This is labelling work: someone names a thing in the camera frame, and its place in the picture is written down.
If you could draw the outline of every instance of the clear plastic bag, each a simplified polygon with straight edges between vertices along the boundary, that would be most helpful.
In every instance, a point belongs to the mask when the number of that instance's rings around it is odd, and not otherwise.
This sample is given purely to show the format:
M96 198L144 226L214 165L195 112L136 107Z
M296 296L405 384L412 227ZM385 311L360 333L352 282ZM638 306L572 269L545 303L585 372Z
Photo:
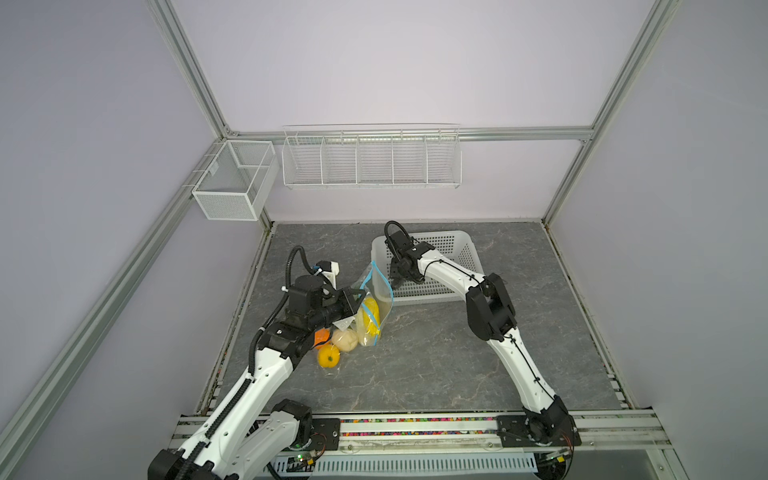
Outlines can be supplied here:
M366 291L366 298L355 314L354 329L358 343L373 346L379 341L384 321L392 312L395 294L376 262L368 265L362 276L353 283L353 288Z

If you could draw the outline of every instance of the table surface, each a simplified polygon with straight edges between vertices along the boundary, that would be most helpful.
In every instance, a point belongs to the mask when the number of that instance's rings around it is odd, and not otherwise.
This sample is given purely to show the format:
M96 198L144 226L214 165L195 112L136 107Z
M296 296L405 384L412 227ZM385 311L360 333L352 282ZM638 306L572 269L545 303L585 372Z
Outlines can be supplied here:
M572 410L619 409L584 317L539 223L406 224L410 233L464 230L482 268L507 283L518 328L550 386ZM280 301L285 262L293 245L309 262L334 260L338 285L357 280L370 262L371 242L383 224L278 224L250 306L230 352L222 395L247 367L253 334ZM376 346L342 353L323 369L308 353L277 390L314 412L499 411L522 407L499 358L467 326L461 301L397 306Z

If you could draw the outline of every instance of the orange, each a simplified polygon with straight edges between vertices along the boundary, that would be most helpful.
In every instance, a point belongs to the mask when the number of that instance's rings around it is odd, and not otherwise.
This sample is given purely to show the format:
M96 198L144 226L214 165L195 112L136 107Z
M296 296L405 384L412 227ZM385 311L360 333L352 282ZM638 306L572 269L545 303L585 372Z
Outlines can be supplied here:
M327 343L328 339L331 338L331 331L328 329L319 329L315 332L315 348L318 349L321 347L321 344Z
M327 343L317 351L317 362L323 368L330 369L339 364L339 347Z

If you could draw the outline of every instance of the wire basket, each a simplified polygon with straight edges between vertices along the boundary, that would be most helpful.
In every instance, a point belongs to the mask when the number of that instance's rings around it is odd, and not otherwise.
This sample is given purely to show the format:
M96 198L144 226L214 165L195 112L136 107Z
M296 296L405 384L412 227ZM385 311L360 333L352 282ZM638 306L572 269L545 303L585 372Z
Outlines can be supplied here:
M283 182L290 188L458 187L458 128L288 134Z
M467 270L483 273L480 258L469 233L461 230L450 230L447 232L412 233L411 237L429 243L437 251ZM387 248L386 243L384 243L384 236L377 237L371 244L371 260L375 261L376 265L389 278L392 253ZM464 296L458 295L447 286L431 279L427 279L420 285L407 280L399 288L393 290L393 292L395 294L394 305L464 300Z
M192 189L210 220L259 220L280 163L270 141L225 141Z

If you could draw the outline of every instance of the white wall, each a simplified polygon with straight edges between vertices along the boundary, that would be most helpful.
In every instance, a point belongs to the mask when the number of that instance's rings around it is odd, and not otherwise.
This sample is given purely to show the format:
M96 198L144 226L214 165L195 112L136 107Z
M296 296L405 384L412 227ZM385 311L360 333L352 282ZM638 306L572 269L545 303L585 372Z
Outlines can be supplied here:
M589 125L652 0L176 0L235 131Z
M212 134L142 0L3 2L0 65L1 428ZM140 478L194 406L259 227L192 208L19 478Z
M578 141L462 145L459 188L289 190L278 177L266 203L278 221L542 218Z
M690 477L765 478L768 4L684 2L554 222Z
M259 243L257 222L192 205L32 449L17 480L146 478L216 362Z

